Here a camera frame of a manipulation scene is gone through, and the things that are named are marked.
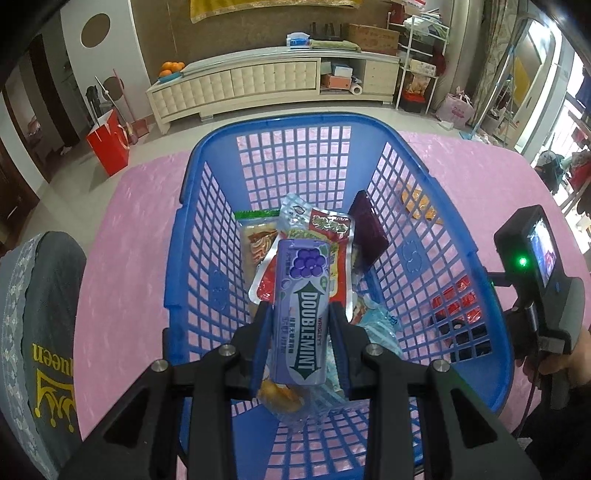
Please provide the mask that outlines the person's right hand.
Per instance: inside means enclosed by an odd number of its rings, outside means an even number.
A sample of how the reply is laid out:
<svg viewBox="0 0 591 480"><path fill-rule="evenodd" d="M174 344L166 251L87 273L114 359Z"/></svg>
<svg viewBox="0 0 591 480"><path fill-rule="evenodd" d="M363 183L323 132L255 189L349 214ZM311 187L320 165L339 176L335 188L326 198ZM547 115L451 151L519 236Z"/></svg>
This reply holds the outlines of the person's right hand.
<svg viewBox="0 0 591 480"><path fill-rule="evenodd" d="M570 355L552 354L545 360L537 361L533 357L517 360L516 366L523 369L528 380L536 387L541 386L541 375L553 375L565 372L573 388L588 385L591 380L590 331L581 327L578 341Z"/></svg>

